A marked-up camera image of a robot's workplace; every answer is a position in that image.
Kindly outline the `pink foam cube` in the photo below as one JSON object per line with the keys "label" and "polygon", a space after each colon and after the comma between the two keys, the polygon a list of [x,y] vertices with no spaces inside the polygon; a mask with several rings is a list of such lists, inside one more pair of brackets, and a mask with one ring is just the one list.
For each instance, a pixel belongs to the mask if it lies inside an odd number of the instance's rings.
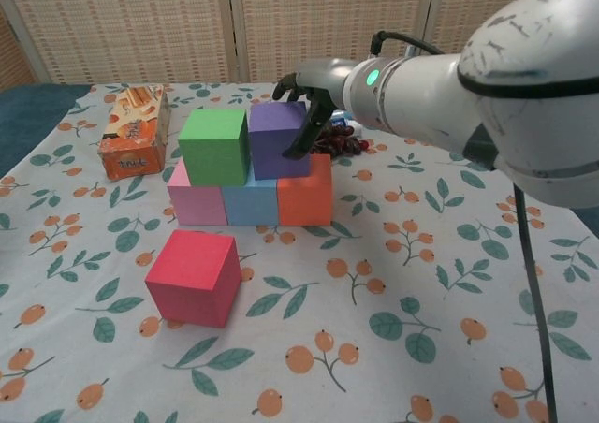
{"label": "pink foam cube", "polygon": [[167,184],[170,201],[182,226],[225,226],[226,208],[221,188],[194,186],[179,160]]}

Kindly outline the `light blue foam cube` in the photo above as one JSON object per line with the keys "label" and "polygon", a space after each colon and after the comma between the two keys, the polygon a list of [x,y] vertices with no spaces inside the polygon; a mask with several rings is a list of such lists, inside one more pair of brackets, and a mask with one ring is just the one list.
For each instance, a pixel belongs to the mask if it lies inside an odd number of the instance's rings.
{"label": "light blue foam cube", "polygon": [[222,197],[230,226],[275,226],[279,223],[277,181],[257,180],[250,166],[244,185],[223,186]]}

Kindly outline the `orange biscuit box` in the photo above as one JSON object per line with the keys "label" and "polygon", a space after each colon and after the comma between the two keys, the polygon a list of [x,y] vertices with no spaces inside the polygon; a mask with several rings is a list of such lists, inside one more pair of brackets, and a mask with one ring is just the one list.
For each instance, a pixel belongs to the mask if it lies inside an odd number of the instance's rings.
{"label": "orange biscuit box", "polygon": [[117,94],[98,148],[108,179],[118,181],[162,171],[169,122],[164,85],[128,87]]}

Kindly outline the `bamboo folding screen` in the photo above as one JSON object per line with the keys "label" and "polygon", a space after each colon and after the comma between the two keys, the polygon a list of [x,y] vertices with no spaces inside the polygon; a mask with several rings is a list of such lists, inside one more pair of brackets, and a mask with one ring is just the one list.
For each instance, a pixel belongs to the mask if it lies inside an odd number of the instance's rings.
{"label": "bamboo folding screen", "polygon": [[373,33],[446,52],[512,0],[0,0],[0,92],[35,82],[269,82]]}

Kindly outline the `purple foam cube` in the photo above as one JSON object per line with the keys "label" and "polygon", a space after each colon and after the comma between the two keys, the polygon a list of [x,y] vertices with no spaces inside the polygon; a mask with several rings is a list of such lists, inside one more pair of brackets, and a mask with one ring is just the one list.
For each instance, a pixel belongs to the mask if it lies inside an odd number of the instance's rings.
{"label": "purple foam cube", "polygon": [[267,102],[250,109],[249,139],[257,180],[307,177],[308,157],[287,159],[283,152],[299,133],[306,115],[303,102]]}

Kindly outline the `dark red grape bunch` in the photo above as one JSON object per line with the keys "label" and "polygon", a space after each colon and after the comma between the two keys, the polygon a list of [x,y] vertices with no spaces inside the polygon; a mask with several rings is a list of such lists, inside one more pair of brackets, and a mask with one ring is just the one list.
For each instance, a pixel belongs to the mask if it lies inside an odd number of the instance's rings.
{"label": "dark red grape bunch", "polygon": [[370,143],[359,136],[336,135],[332,131],[330,122],[326,123],[318,136],[311,153],[328,154],[331,159],[339,156],[360,155],[370,148]]}

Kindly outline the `green foam cube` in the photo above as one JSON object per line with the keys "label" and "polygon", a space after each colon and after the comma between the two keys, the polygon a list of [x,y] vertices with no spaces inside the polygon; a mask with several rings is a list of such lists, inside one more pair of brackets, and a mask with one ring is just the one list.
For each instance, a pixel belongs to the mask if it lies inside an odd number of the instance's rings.
{"label": "green foam cube", "polygon": [[195,109],[178,137],[193,186],[243,186],[249,164],[245,109]]}

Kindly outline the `orange foam cube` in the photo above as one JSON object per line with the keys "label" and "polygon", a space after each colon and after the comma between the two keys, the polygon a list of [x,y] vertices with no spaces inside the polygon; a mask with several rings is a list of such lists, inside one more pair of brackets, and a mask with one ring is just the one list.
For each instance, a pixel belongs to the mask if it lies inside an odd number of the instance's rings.
{"label": "orange foam cube", "polygon": [[332,220],[332,172],[328,154],[310,155],[310,174],[277,180],[279,224],[329,226]]}

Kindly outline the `red foam cube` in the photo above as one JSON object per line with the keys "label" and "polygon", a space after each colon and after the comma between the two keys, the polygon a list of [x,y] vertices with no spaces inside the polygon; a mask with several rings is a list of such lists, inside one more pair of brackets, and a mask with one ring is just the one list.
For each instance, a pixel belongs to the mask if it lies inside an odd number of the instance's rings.
{"label": "red foam cube", "polygon": [[167,320],[223,328],[241,284],[236,241],[227,235],[176,229],[145,284]]}

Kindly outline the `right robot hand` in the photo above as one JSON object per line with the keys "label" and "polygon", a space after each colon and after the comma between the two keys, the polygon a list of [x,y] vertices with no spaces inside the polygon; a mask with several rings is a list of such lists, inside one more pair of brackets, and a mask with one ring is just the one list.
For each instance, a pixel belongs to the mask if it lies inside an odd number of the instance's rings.
{"label": "right robot hand", "polygon": [[283,152],[284,158],[300,160],[309,154],[332,113],[346,109],[343,88],[357,65],[357,61],[342,58],[305,60],[295,72],[279,79],[271,95],[273,100],[288,94],[288,102],[297,102],[305,95],[310,103],[299,133]]}

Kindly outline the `floral print tablecloth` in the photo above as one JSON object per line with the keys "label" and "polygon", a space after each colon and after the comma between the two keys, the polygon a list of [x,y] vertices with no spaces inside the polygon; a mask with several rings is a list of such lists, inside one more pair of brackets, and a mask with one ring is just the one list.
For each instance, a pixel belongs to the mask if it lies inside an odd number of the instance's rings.
{"label": "floral print tablecloth", "polygon": [[226,326],[162,316],[145,285],[179,214],[194,109],[267,85],[179,84],[165,170],[110,182],[119,84],[0,94],[0,423],[548,423],[509,182],[367,132],[334,161],[329,226],[223,226]]}

